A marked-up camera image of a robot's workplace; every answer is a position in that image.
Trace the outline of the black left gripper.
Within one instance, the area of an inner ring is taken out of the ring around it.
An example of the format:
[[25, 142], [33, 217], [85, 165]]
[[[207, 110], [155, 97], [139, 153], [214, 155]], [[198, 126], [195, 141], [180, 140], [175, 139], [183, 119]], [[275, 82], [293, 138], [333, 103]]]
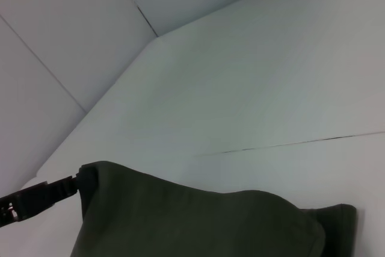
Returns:
[[78, 192], [77, 178], [42, 182], [0, 198], [0, 228], [24, 221]]

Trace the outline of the dark green shirt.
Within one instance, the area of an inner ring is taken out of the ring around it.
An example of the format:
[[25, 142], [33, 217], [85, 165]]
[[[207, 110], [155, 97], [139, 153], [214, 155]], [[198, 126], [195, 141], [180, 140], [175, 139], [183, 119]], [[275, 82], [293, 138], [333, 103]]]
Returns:
[[216, 193], [101, 161], [77, 175], [83, 222], [70, 257], [352, 257], [357, 210], [300, 209]]

